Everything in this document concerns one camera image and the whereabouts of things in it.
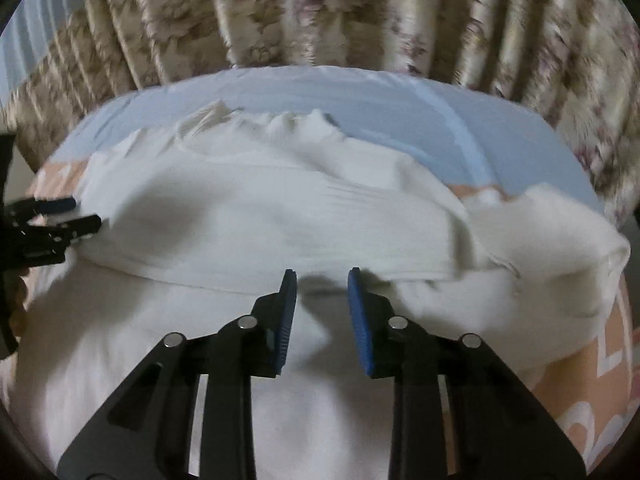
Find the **person's left hand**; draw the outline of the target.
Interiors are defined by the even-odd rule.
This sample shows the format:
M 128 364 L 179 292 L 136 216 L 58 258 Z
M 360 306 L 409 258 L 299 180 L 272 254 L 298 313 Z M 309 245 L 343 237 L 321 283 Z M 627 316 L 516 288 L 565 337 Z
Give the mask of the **person's left hand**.
M 22 338 L 26 327 L 25 304 L 28 298 L 26 280 L 29 276 L 29 268 L 12 270 L 4 274 L 6 285 L 6 298 L 10 306 L 9 323 L 13 335 Z

